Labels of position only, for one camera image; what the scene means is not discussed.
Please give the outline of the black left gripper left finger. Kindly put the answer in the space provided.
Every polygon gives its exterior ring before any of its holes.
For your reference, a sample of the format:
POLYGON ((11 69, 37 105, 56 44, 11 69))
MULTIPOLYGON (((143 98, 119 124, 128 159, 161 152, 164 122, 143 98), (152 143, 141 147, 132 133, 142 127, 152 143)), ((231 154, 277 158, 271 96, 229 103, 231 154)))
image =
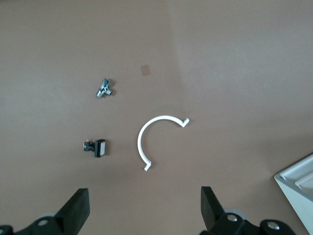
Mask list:
POLYGON ((14 235, 78 235, 89 214, 89 190, 80 188, 54 216, 37 219, 14 235))

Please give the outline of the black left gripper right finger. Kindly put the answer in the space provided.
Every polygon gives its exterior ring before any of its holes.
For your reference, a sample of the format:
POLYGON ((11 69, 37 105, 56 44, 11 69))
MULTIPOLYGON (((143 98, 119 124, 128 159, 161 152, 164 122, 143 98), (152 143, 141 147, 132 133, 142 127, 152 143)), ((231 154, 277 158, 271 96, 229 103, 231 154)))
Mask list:
POLYGON ((211 187, 201 187, 201 214, 206 230, 200 235, 243 235, 244 220, 225 212, 211 187))

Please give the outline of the white drawer cabinet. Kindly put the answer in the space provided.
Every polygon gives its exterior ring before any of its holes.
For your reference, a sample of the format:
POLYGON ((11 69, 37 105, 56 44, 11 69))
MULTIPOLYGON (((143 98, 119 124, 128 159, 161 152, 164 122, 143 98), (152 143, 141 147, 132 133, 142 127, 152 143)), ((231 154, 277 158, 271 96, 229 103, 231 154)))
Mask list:
MULTIPOLYGON (((303 159, 312 157, 313 153, 309 154, 303 159)), ((292 208, 300 218, 308 233, 310 235, 313 235, 313 188, 300 189, 295 185, 295 181, 284 180, 280 176, 280 172, 275 174, 274 179, 276 180, 278 186, 280 187, 285 197, 291 204, 292 208)))

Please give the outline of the white plastic drawer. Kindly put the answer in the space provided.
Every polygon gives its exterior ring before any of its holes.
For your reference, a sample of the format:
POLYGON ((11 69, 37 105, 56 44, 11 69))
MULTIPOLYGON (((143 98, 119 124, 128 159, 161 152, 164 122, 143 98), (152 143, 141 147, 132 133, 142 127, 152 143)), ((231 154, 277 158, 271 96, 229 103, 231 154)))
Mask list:
POLYGON ((286 181, 297 181, 313 172, 313 157, 287 167, 280 172, 280 176, 286 181))
POLYGON ((295 185, 300 189, 313 188, 313 172, 297 180, 295 185))

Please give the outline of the white curved plastic clip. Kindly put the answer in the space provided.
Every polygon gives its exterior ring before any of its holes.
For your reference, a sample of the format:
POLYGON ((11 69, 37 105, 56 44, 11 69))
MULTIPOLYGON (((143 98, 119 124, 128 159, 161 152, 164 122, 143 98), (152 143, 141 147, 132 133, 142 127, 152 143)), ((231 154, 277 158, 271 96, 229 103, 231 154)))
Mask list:
POLYGON ((138 133, 138 137, 137 137, 137 149, 138 149, 138 153, 142 159, 142 161, 145 163, 144 166, 144 170, 148 171, 150 169, 150 167, 152 166, 152 162, 149 160, 149 158, 145 155, 144 150, 142 148, 142 138, 143 138, 143 134, 145 132, 145 130, 153 123, 157 122, 157 121, 161 121, 161 120, 166 120, 166 121, 171 121, 176 123, 177 125, 179 125, 180 127, 184 128, 189 122, 190 119, 186 118, 185 120, 181 120, 177 117, 174 116, 170 116, 170 115, 161 115, 161 116, 157 116, 152 118, 151 120, 147 121, 142 128, 140 129, 139 133, 138 133))

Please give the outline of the small metal blue component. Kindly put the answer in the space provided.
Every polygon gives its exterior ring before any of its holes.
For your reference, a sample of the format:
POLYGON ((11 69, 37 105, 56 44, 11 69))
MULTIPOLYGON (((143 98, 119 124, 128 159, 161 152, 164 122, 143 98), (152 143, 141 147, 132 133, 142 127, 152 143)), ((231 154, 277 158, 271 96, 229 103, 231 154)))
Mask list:
POLYGON ((113 90, 110 88, 110 80, 109 79, 104 79, 102 84, 99 87, 99 90, 96 94, 98 98, 102 98, 104 95, 112 95, 113 90))

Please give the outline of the black rectangular switch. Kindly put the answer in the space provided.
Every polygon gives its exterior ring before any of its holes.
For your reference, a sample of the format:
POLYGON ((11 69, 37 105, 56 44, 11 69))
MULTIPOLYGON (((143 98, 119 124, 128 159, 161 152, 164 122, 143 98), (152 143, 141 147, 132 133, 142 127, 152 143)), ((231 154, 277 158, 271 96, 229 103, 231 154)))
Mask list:
POLYGON ((92 151, 94 153, 95 158, 100 158, 105 155, 106 151, 106 140, 99 139, 96 141, 86 140, 83 143, 84 151, 92 151))

